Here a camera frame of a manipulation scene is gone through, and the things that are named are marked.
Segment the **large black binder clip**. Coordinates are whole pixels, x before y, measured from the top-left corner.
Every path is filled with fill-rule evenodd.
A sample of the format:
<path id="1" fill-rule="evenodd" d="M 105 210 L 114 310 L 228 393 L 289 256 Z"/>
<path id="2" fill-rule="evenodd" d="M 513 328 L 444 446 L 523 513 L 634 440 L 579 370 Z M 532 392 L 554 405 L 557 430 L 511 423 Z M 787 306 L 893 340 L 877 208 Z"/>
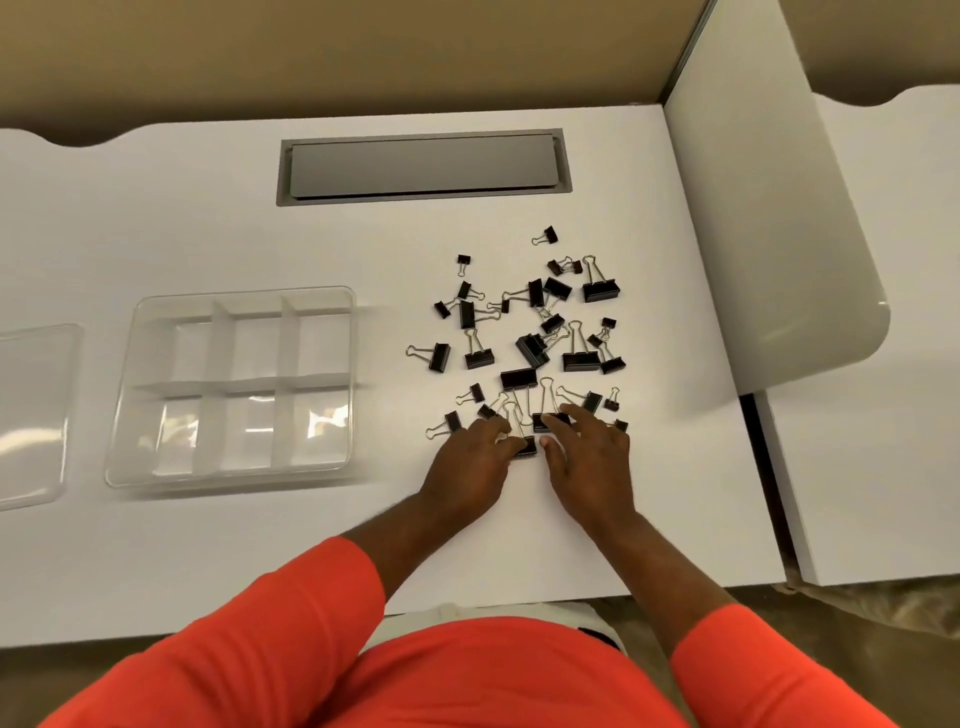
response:
<path id="1" fill-rule="evenodd" d="M 526 424 L 522 406 L 516 401 L 507 401 L 501 408 L 501 414 L 510 424 L 508 435 L 514 439 L 522 439 L 524 446 L 514 453 L 512 459 L 522 459 L 533 457 L 537 454 L 536 438 L 533 434 L 532 425 Z"/>
<path id="2" fill-rule="evenodd" d="M 546 433 L 549 427 L 543 422 L 544 415 L 550 415 L 570 425 L 570 416 L 562 412 L 558 405 L 555 380 L 553 377 L 543 376 L 538 381 L 539 404 L 531 413 L 534 433 Z"/>

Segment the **person's left forearm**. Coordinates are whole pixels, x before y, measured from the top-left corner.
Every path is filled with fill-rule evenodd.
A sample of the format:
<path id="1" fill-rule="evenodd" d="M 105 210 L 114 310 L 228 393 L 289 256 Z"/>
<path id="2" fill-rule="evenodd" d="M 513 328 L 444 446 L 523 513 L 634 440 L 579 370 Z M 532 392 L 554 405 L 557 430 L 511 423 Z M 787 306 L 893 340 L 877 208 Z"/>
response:
<path id="1" fill-rule="evenodd" d="M 461 523 L 432 496 L 411 494 L 348 529 L 341 538 L 366 554 L 388 602 L 426 560 L 461 529 Z"/>

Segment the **white desk divider panel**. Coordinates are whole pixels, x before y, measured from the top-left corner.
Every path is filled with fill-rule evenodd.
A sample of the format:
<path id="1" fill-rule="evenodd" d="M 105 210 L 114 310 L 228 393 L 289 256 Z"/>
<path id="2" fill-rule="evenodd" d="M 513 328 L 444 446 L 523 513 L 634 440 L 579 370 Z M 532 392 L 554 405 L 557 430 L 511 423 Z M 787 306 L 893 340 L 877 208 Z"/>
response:
<path id="1" fill-rule="evenodd" d="M 737 393 L 870 358 L 889 303 L 779 0 L 706 0 L 663 110 Z"/>

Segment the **orange long-sleeve shirt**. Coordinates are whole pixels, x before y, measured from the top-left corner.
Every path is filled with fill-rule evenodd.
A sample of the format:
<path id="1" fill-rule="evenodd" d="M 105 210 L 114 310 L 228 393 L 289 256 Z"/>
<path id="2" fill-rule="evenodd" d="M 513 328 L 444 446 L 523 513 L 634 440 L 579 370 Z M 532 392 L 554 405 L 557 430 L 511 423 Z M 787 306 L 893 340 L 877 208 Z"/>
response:
<path id="1" fill-rule="evenodd" d="M 364 649 L 385 597 L 335 537 L 120 661 L 39 728 L 688 728 L 627 656 L 576 628 L 481 616 Z M 751 610 L 670 659 L 701 728 L 897 728 Z"/>

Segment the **person's right hand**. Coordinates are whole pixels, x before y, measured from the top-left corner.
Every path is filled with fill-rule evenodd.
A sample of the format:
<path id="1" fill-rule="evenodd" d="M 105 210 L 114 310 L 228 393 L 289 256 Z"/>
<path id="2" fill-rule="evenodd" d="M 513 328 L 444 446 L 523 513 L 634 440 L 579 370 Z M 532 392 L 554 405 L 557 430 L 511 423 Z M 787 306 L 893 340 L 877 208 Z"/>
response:
<path id="1" fill-rule="evenodd" d="M 549 476 L 566 513 L 593 540 L 626 532 L 639 519 L 630 469 L 630 438 L 604 422 L 604 435 L 580 437 L 558 418 L 543 415 L 562 446 L 562 476 Z"/>

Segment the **person's left hand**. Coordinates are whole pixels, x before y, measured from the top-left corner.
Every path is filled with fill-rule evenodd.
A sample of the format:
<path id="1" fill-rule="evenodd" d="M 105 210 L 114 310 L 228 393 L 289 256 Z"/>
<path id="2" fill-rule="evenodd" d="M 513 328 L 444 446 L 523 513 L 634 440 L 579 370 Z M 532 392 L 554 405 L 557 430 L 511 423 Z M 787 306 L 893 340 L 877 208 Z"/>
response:
<path id="1" fill-rule="evenodd" d="M 439 448 L 419 490 L 448 509 L 466 528 L 498 501 L 513 459 L 501 459 L 498 440 L 511 437 L 506 418 L 478 418 Z"/>

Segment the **clear plastic lid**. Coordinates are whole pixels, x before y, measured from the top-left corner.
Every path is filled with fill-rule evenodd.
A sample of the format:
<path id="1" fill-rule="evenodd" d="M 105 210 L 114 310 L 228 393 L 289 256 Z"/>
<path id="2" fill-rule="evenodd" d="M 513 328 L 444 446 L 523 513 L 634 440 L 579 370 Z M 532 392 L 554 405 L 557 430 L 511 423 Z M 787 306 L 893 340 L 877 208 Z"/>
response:
<path id="1" fill-rule="evenodd" d="M 83 338 L 77 323 L 0 333 L 0 512 L 49 504 L 66 491 Z"/>

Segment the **pile of black binder clips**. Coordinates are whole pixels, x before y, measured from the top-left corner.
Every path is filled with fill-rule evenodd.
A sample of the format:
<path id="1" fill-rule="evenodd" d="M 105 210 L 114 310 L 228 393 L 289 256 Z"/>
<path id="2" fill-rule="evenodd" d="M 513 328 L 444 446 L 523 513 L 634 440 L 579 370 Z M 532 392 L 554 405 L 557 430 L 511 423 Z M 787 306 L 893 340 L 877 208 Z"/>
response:
<path id="1" fill-rule="evenodd" d="M 499 372 L 500 392 L 495 398 L 487 398 L 481 384 L 476 382 L 464 394 L 455 397 L 455 405 L 477 404 L 478 419 L 488 420 L 495 416 L 503 417 L 501 408 L 505 403 L 517 402 L 524 411 L 525 424 L 532 426 L 536 438 L 542 433 L 534 432 L 531 413 L 538 409 L 540 403 L 539 380 L 549 377 L 555 381 L 558 408 L 559 400 L 564 400 L 576 403 L 594 415 L 600 410 L 618 413 L 621 407 L 618 386 L 611 386 L 608 394 L 593 390 L 579 393 L 558 385 L 546 370 L 552 361 L 552 350 L 563 343 L 567 348 L 558 353 L 558 367 L 564 374 L 599 373 L 608 376 L 626 367 L 623 358 L 610 349 L 610 338 L 618 325 L 617 319 L 602 317 L 598 331 L 586 336 L 581 320 L 571 319 L 557 308 L 558 305 L 570 303 L 574 294 L 573 285 L 563 281 L 562 276 L 585 277 L 580 285 L 579 302 L 582 304 L 604 303 L 619 297 L 621 288 L 616 279 L 603 273 L 596 256 L 589 253 L 579 257 L 568 255 L 549 259 L 545 262 L 548 271 L 546 276 L 530 279 L 518 290 L 505 290 L 498 299 L 487 299 L 484 292 L 466 280 L 467 268 L 471 263 L 469 254 L 457 255 L 459 283 L 456 293 L 450 299 L 432 303 L 438 319 L 455 319 L 458 331 L 465 336 L 466 352 L 462 359 L 467 370 L 489 368 L 497 363 L 494 350 L 485 346 L 479 337 L 478 326 L 481 323 L 500 321 L 514 305 L 526 305 L 536 315 L 537 326 L 535 330 L 520 334 L 515 339 L 513 345 L 524 366 Z"/>

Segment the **clear plastic compartment tray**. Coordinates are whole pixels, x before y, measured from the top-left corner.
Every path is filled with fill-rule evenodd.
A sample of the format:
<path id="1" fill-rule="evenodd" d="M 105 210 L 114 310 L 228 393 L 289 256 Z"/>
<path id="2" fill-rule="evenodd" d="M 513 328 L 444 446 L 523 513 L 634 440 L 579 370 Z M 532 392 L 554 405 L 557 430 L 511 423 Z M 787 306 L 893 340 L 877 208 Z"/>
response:
<path id="1" fill-rule="evenodd" d="M 347 286 L 142 299 L 106 485 L 232 491 L 336 478 L 354 454 L 355 313 Z"/>

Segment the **person's right forearm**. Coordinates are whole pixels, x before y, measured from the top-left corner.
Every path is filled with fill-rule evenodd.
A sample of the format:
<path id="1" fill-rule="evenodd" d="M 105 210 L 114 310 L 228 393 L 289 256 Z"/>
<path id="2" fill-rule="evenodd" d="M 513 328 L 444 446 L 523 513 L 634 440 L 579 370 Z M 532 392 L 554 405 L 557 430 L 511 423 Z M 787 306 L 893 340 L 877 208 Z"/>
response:
<path id="1" fill-rule="evenodd" d="M 582 528 L 645 613 L 669 657 L 704 619 L 736 603 L 636 511 L 591 517 Z"/>

